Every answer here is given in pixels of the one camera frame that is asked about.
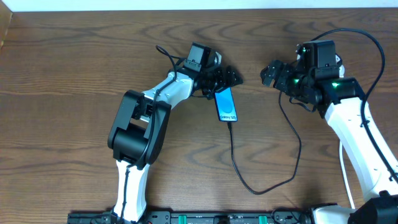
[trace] green connector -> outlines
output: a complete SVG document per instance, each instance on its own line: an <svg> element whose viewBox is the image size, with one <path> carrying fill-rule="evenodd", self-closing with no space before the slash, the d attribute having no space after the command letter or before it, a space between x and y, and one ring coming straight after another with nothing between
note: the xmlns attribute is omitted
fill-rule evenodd
<svg viewBox="0 0 398 224"><path fill-rule="evenodd" d="M178 216L178 224L187 224L187 216L186 215Z"/></svg>
<svg viewBox="0 0 398 224"><path fill-rule="evenodd" d="M268 224L267 217L265 215L259 216L259 224Z"/></svg>

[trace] white wall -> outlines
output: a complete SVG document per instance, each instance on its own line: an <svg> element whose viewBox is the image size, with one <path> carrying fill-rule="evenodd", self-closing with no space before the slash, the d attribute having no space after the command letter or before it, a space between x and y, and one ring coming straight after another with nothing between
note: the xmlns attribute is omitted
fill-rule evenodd
<svg viewBox="0 0 398 224"><path fill-rule="evenodd" d="M398 7L398 0L3 0L13 12Z"/></svg>

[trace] smartphone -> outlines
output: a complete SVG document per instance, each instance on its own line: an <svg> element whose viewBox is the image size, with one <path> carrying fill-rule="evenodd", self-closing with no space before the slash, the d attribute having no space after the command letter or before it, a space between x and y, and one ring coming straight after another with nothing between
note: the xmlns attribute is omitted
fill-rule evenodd
<svg viewBox="0 0 398 224"><path fill-rule="evenodd" d="M236 116L234 99L232 97L232 91L230 87L220 93L215 93L215 101L218 119L220 121L238 121L238 117Z"/></svg>

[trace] wood grain surface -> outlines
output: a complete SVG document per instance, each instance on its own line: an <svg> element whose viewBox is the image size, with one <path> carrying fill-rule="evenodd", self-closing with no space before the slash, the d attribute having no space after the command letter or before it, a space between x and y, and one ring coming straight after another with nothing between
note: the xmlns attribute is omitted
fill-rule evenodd
<svg viewBox="0 0 398 224"><path fill-rule="evenodd" d="M369 103L398 155L398 10L284 9L16 13L0 55L0 223L65 223L73 211L116 202L118 171L106 141L122 95L161 82L171 68L158 53L186 56L192 41L217 49L244 84L233 94L236 161L258 190L288 179L298 142L260 71L292 61L296 44L337 27L370 31L384 47L386 71ZM364 90L379 69L373 43L333 34L346 76ZM255 196L230 160L226 124L214 101L191 98L171 113L163 150L150 168L147 202L180 211L273 210L322 202L348 206L338 138L319 114L282 104L303 141L293 182ZM363 204L345 157L356 206Z"/></svg>

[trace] black bracket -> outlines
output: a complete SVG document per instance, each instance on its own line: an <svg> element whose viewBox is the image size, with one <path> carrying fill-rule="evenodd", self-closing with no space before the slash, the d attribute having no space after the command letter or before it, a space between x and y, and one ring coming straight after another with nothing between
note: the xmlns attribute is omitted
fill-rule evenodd
<svg viewBox="0 0 398 224"><path fill-rule="evenodd" d="M144 97L143 93L127 91L122 98L108 137L108 147L113 149L113 157L119 161L134 162L139 170L157 159L163 146L171 111L171 105L164 101L156 102L156 111L148 111L148 108L152 108L151 104L152 100ZM140 119L143 114L150 118L151 113L156 113L156 119L149 120L147 129L131 122L132 119ZM143 160L137 161L148 143L152 122L155 122L152 141Z"/></svg>
<svg viewBox="0 0 398 224"><path fill-rule="evenodd" d="M363 100L365 93L355 78L339 78L334 80L323 80L317 83L322 92L322 103L318 105L321 118L325 118L326 111L331 103L339 104L340 100L358 97Z"/></svg>
<svg viewBox="0 0 398 224"><path fill-rule="evenodd" d="M349 224L397 223L398 195L389 195L386 190L379 192L380 197L371 198L356 212L350 214Z"/></svg>

